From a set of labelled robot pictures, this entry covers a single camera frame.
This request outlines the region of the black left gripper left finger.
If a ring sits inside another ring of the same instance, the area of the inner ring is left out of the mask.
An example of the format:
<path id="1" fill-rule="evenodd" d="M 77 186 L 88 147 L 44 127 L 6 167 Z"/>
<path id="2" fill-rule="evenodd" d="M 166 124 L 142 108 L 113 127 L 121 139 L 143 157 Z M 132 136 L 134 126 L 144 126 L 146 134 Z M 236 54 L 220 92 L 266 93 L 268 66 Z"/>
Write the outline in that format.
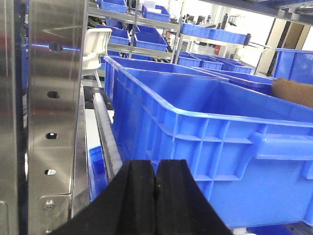
<path id="1" fill-rule="evenodd" d="M 106 189 L 54 235 L 153 235 L 155 173 L 150 161 L 126 161 Z"/>

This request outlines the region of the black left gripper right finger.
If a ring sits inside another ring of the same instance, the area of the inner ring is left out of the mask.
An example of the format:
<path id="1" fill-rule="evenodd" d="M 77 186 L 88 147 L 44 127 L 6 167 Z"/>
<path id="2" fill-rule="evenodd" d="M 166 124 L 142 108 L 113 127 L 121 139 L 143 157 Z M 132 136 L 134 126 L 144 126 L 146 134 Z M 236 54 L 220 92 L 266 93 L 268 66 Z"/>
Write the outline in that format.
<path id="1" fill-rule="evenodd" d="M 157 235 L 230 235 L 185 160 L 162 160 L 156 175 Z"/>

